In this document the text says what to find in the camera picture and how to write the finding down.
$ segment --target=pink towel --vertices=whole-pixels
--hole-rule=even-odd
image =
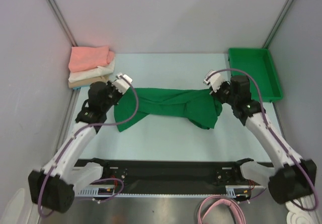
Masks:
[[[97,66],[107,66],[113,59],[115,53],[109,51],[108,46],[72,47],[68,68],[70,72],[79,72],[94,69]]]

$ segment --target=folded towel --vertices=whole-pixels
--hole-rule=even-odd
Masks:
[[[91,83],[94,83],[94,82],[105,82],[106,83],[108,81],[108,79],[109,79],[109,75],[107,74],[102,77],[93,77],[93,78],[81,80],[78,82],[73,82],[73,83],[68,82],[68,87],[75,89],[75,88],[89,86]]]
[[[114,71],[115,66],[115,59],[106,67],[98,66],[95,69],[80,71],[80,72],[74,72],[69,74],[69,82],[74,83],[81,80],[93,78],[93,77],[101,77],[106,74],[111,74]]]
[[[210,129],[222,111],[221,103],[204,90],[173,90],[136,88],[139,109],[128,122],[117,125],[120,132],[126,130],[149,114],[186,117],[197,127]],[[116,122],[123,121],[134,112],[136,100],[132,91],[127,91],[114,107]]]
[[[107,66],[114,59],[114,55],[108,46],[72,47],[68,68],[70,72],[79,72],[97,66]]]

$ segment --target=beige towel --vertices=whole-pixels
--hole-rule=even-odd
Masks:
[[[109,75],[106,74],[105,76],[102,76],[102,77],[93,77],[93,78],[89,78],[89,79],[85,79],[85,80],[81,80],[73,83],[68,82],[68,87],[76,88],[76,87],[82,87],[82,86],[89,86],[91,83],[94,83],[94,82],[107,82],[108,79],[109,79]]]

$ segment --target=white towel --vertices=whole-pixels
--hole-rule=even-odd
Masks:
[[[101,77],[106,74],[111,74],[114,72],[115,59],[108,66],[97,66],[95,69],[84,70],[79,72],[74,72],[69,74],[69,82],[78,82],[81,80],[93,78],[93,77]]]

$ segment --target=table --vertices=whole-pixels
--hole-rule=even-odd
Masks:
[[[114,72],[128,74],[134,87],[205,89],[205,75],[211,69],[228,66],[226,54],[116,54]],[[228,73],[223,72],[223,76],[228,79]],[[88,89],[81,89],[73,119],[88,98]],[[273,104],[264,103],[264,107],[279,130]],[[114,121],[111,108],[106,122]],[[214,130],[200,129],[185,118],[154,115],[122,133],[116,126],[102,127],[80,157],[91,158],[205,162],[252,158],[270,162],[263,147],[227,104],[223,105]]]

